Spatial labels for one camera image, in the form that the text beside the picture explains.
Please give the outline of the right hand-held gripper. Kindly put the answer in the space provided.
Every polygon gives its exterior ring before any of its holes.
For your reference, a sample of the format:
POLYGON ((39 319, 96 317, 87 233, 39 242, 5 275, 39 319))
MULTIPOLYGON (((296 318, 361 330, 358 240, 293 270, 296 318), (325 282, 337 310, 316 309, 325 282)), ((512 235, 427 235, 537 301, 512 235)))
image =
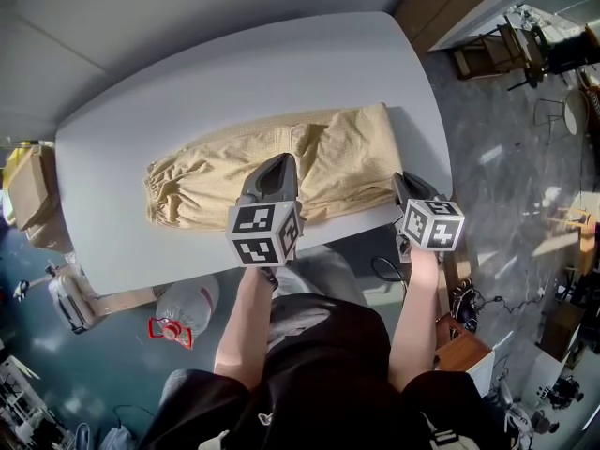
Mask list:
POLYGON ((411 249, 438 253, 456 249, 465 224, 465 216, 455 202, 427 181, 410 172, 392 177, 398 216, 394 221, 401 263, 411 261, 411 249))

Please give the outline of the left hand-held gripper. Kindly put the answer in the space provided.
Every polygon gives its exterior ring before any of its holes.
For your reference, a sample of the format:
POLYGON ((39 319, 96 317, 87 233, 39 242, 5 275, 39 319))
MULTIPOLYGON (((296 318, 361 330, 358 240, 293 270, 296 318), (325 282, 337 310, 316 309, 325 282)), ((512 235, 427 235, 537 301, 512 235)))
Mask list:
POLYGON ((295 159, 271 157, 245 180, 228 210, 227 239, 240 265, 280 267, 295 258, 303 234, 295 159))

